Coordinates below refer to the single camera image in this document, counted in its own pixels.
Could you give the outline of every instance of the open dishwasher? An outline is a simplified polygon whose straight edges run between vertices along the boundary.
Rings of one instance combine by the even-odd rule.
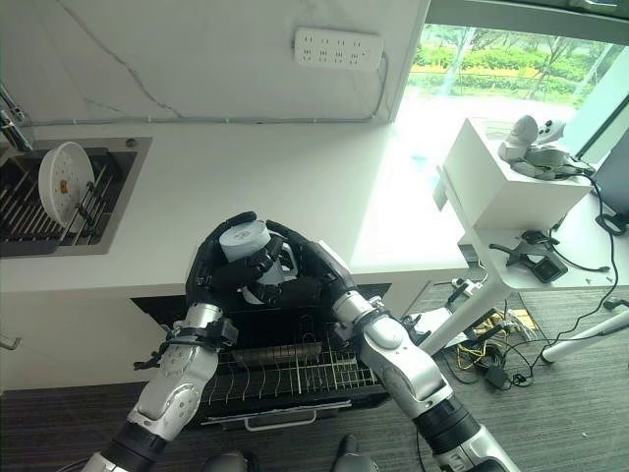
[[[387,288],[365,286],[362,291],[383,295]],[[133,301],[161,325],[172,326],[186,308],[183,296]],[[239,330],[238,343],[219,354],[216,375],[205,386],[191,424],[262,431],[304,425],[342,409],[376,407],[387,400],[379,379],[355,351],[330,345],[331,320],[319,310],[253,311],[244,306],[230,312]]]

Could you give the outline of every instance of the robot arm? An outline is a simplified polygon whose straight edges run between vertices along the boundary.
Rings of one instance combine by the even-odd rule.
[[[324,280],[334,287],[335,337],[358,345],[361,360],[415,423],[441,469],[518,472],[491,433],[456,397],[432,358],[411,341],[379,297],[366,300],[356,290],[349,269],[325,245],[311,243],[311,249],[325,267]]]
[[[299,278],[271,288],[256,287],[256,280],[279,256],[279,241],[273,238],[253,255],[228,264],[218,237],[254,219],[252,211],[228,219],[201,244],[186,282],[190,307],[186,318],[175,322],[152,359],[137,365],[139,369],[159,366],[159,370],[110,446],[95,454],[84,471],[145,472],[152,466],[197,412],[201,393],[216,371],[218,351],[236,342],[238,330],[223,311],[231,304],[242,305],[236,288],[245,285],[257,288],[267,303],[328,306],[338,321],[333,337],[341,344],[358,345],[363,362],[415,423],[442,470],[519,470],[379,298],[366,300],[360,295],[349,269],[327,246],[267,221],[268,229],[291,245],[299,261]]]
[[[160,367],[146,384],[127,422],[84,471],[147,471],[164,447],[195,416],[200,396],[218,365],[220,345],[235,341],[237,330],[221,310],[193,303],[160,348]]]

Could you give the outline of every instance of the white cabinet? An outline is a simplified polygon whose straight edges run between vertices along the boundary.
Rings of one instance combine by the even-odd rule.
[[[82,299],[65,294],[0,298],[4,343],[0,388],[42,388],[141,382],[152,371],[133,370],[164,338],[164,331],[129,299]]]

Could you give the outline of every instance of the faucet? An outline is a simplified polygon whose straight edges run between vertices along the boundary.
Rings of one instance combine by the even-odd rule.
[[[0,84],[0,97],[6,103],[11,114],[18,121],[21,122],[26,120],[26,116],[22,111],[22,108],[15,102],[13,97],[9,95],[4,87],[4,84]],[[24,135],[22,130],[18,128],[18,125],[13,122],[9,114],[4,110],[0,110],[0,130],[2,131],[2,134],[7,139],[9,144],[15,149],[22,152],[33,150],[32,143]]]

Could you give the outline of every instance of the white plate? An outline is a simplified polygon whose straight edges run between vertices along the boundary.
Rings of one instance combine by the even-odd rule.
[[[94,171],[81,146],[67,142],[50,150],[41,161],[37,182],[43,209],[65,228],[86,195],[87,182],[93,181]],[[83,221],[77,215],[70,231],[78,231]]]

